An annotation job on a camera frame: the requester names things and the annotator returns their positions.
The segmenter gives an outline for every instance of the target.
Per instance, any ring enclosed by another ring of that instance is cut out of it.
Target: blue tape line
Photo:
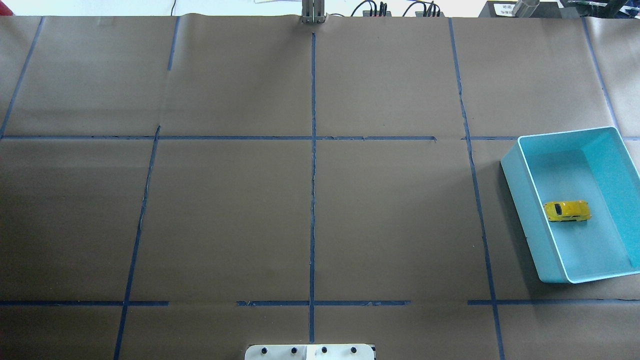
[[[9,118],[11,117],[11,111],[13,110],[13,104],[15,103],[15,98],[18,96],[18,92],[20,91],[20,86],[22,85],[22,80],[24,79],[24,74],[27,72],[27,66],[29,66],[29,61],[31,61],[31,57],[33,56],[33,49],[35,49],[36,43],[38,42],[38,37],[40,37],[42,24],[44,24],[44,16],[40,17],[40,23],[38,24],[38,29],[36,30],[36,34],[33,36],[33,41],[31,41],[31,47],[29,48],[27,57],[24,59],[24,64],[22,65],[22,71],[20,71],[20,76],[18,77],[18,83],[15,85],[15,88],[13,89],[13,95],[11,96],[11,101],[9,101],[9,107],[6,109],[6,113],[4,114],[4,121],[2,123],[2,127],[0,127],[0,139],[2,139],[2,137],[4,136],[6,125],[9,123]]]
[[[517,140],[518,136],[470,136],[471,140]]]
[[[498,343],[498,353],[500,360],[504,360],[504,347],[502,346],[502,330],[500,329],[500,317],[498,315],[498,305],[495,302],[495,286],[493,285],[493,272],[491,270],[491,259],[489,257],[489,244],[486,241],[486,231],[484,229],[484,216],[482,212],[482,204],[480,202],[480,189],[476,174],[476,165],[474,164],[473,149],[471,148],[471,135],[469,131],[469,123],[467,118],[467,110],[462,98],[462,80],[460,78],[460,64],[458,63],[458,52],[456,50],[456,39],[453,32],[453,21],[449,18],[449,33],[451,34],[451,49],[453,51],[453,62],[456,68],[456,79],[458,80],[458,95],[460,97],[460,110],[465,124],[465,138],[467,142],[467,152],[469,156],[469,165],[471,166],[471,178],[474,183],[474,193],[476,195],[476,207],[478,216],[480,217],[480,227],[482,229],[482,241],[484,245],[484,263],[486,266],[486,275],[489,282],[489,292],[491,293],[491,301],[493,308],[493,322],[495,324],[495,336]]]
[[[309,244],[309,343],[316,340],[316,33],[311,34],[311,226]]]
[[[117,135],[7,135],[7,140],[153,140],[154,136]]]
[[[604,99],[607,102],[607,107],[609,109],[609,114],[611,115],[611,120],[613,121],[613,125],[616,129],[620,130],[618,126],[618,118],[616,117],[615,112],[613,112],[613,107],[611,106],[611,99],[609,98],[609,92],[607,91],[607,87],[604,85],[604,79],[602,78],[602,73],[600,72],[600,66],[598,65],[598,59],[596,59],[596,53],[593,51],[593,44],[591,43],[591,35],[589,35],[589,28],[587,27],[587,21],[585,18],[582,19],[582,27],[584,28],[584,35],[587,37],[587,45],[589,46],[589,52],[591,53],[591,59],[593,60],[593,65],[596,68],[596,74],[598,74],[598,80],[600,82],[600,87],[602,88],[602,92],[604,93]]]
[[[261,135],[164,135],[160,140],[311,140],[311,136],[261,136]]]
[[[0,300],[0,306],[122,306],[122,301]],[[168,301],[132,301],[130,306],[169,306]]]
[[[410,300],[318,300],[316,306],[405,306]]]
[[[180,26],[180,17],[175,18],[175,28],[173,29],[173,40],[171,42],[171,53],[169,54],[169,64],[166,66],[167,71],[171,71],[173,66],[173,52],[175,51],[175,41],[178,39],[178,26]]]
[[[318,140],[438,140],[435,136],[318,136]]]
[[[131,265],[129,267],[129,278],[127,280],[127,288],[124,295],[124,303],[122,305],[122,314],[120,315],[120,327],[118,328],[118,337],[116,339],[116,348],[113,352],[113,360],[118,360],[120,357],[120,346],[122,345],[122,334],[124,333],[124,325],[127,321],[127,310],[129,308],[129,297],[131,296],[131,285],[133,284],[133,273],[136,269],[136,258],[138,257],[138,247],[140,246],[140,236],[142,235],[142,221],[145,217],[147,210],[147,199],[149,196],[149,182],[151,180],[151,171],[154,168],[154,162],[156,161],[156,151],[158,146],[158,134],[160,133],[160,126],[156,129],[156,137],[154,138],[154,145],[151,149],[151,158],[149,159],[149,169],[147,171],[147,180],[145,182],[145,193],[142,197],[142,206],[140,207],[140,218],[138,219],[138,229],[136,230],[136,241],[133,245],[133,254],[131,255]]]
[[[291,301],[236,301],[238,306],[309,306],[307,300],[291,300]]]
[[[531,299],[531,300],[496,300],[498,305],[606,305],[606,304],[640,304],[636,299]],[[491,300],[469,300],[467,305],[492,305]]]

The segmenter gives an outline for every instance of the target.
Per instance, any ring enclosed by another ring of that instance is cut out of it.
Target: white metal plate
[[[375,351],[367,344],[252,345],[244,353],[244,360],[375,360],[375,358]]]

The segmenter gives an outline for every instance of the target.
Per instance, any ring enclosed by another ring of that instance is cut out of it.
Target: white label
[[[493,4],[493,8],[498,16],[513,17],[513,4]]]

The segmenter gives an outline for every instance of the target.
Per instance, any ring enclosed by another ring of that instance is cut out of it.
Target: light blue plastic bin
[[[640,176],[618,130],[521,136],[501,163],[540,280],[640,273]],[[581,199],[590,220],[547,221],[544,203]]]

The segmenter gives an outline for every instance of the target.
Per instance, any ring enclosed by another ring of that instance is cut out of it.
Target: yellow toy car
[[[545,214],[550,222],[585,221],[591,218],[589,204],[584,200],[548,202],[545,204]]]

